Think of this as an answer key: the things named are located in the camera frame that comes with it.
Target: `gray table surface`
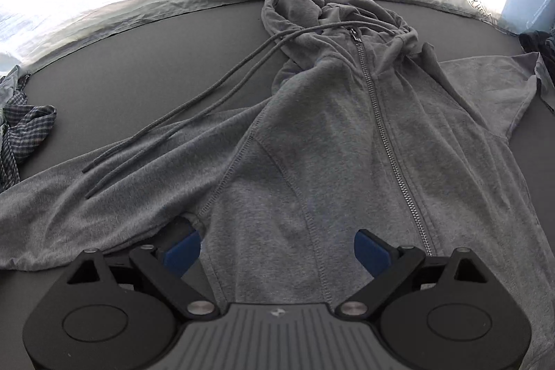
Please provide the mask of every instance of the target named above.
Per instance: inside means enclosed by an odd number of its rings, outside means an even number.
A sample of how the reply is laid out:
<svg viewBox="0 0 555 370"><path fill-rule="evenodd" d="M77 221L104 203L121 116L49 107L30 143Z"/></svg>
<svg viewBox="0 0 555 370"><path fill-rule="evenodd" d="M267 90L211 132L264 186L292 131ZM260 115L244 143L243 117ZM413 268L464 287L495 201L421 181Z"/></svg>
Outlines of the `gray table surface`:
<svg viewBox="0 0 555 370"><path fill-rule="evenodd" d="M415 27L421 42L433 44L440 61L522 53L516 37L479 21L420 6L381 4ZM29 103L52 104L58 116L50 136L23 165L21 176L32 176L128 137L201 92L267 38L261 8L262 1L252 1L144 25L89 45L33 75L26 88ZM252 105L268 97L274 74L284 62L282 53L273 56L222 109ZM234 76L175 121L211 104L239 78ZM513 134L511 149L552 247L553 144L555 118L535 98ZM33 368L21 340L23 324L61 270L0 272L1 368ZM185 279L199 291L205 290L207 283L198 266Z"/></svg>

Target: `zipper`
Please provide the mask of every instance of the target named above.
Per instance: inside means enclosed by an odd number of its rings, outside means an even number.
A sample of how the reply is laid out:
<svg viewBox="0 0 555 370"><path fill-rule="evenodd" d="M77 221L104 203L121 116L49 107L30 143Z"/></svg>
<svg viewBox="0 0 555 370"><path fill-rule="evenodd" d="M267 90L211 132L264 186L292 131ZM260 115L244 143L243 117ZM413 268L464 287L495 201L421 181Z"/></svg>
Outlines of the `zipper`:
<svg viewBox="0 0 555 370"><path fill-rule="evenodd" d="M387 152L387 156L389 158L389 162L391 164L391 167L393 168L393 173L395 173L395 179L397 179L397 183L399 184L399 188L401 188L401 192L403 193L404 200L406 201L407 206L409 207L412 217L416 223L416 226L418 227L418 231L420 233L420 237L424 244L424 248L426 248L426 254L429 256L433 256L434 254L432 253L432 248L429 245L428 237L426 236L426 231L424 229L424 226L422 225L420 214L418 213L418 209L416 208L416 205L412 200L407 184L404 182L403 178L401 177L401 169L399 168L399 164L395 159L395 155L393 155L391 145L387 138L384 121L381 117L381 113L379 112L379 104L376 96L376 88L374 86L374 81L370 77L368 66L366 64L366 52L364 50L364 45L362 44L362 39L359 37L359 34L357 33L357 31L355 31L354 28L349 28L349 33L351 34L351 37L355 42L355 46L359 54L360 66L362 67L364 79L366 80L366 86L368 87L368 93L370 94L370 101L372 102L372 110L374 111L374 117L376 118L379 135L381 136L382 143L384 144L385 150Z"/></svg>

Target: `silver bolt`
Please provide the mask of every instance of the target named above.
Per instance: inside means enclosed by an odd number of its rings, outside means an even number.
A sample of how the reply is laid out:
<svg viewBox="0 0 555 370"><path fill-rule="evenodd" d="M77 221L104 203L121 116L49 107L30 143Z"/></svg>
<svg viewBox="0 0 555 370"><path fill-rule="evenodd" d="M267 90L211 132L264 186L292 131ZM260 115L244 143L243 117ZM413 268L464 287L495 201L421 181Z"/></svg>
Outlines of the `silver bolt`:
<svg viewBox="0 0 555 370"><path fill-rule="evenodd" d="M341 313L349 317L363 315L368 310L367 306L360 301L347 301L341 305Z"/></svg>
<svg viewBox="0 0 555 370"><path fill-rule="evenodd" d="M210 301L193 301L187 306L187 310L193 315L208 315L214 309L215 306Z"/></svg>

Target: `plaid cloth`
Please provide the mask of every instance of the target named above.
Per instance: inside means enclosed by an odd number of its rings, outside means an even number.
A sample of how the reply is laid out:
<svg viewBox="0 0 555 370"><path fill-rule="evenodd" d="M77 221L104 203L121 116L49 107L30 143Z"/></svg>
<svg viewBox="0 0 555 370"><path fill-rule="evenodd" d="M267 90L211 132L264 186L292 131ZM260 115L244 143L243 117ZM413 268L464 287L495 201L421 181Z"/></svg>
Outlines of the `plaid cloth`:
<svg viewBox="0 0 555 370"><path fill-rule="evenodd" d="M2 108L5 121L0 126L0 193L19 182L17 165L48 136L56 119L56 109L52 106L27 105L27 96L22 90L29 76L17 81L16 91Z"/></svg>

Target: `gray hoodie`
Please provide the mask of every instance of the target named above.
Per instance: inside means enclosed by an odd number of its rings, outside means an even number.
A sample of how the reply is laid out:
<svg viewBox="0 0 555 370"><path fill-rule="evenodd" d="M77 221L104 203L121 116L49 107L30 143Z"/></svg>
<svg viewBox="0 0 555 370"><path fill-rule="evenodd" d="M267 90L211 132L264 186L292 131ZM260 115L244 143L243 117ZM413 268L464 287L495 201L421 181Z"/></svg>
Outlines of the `gray hoodie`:
<svg viewBox="0 0 555 370"><path fill-rule="evenodd" d="M372 0L266 0L262 18L290 57L269 99L154 129L169 114L0 194L0 266L62 265L181 216L221 307L335 307L371 280L358 229L430 255L467 246L531 321L522 369L552 370L554 258L509 148L539 55L438 64Z"/></svg>

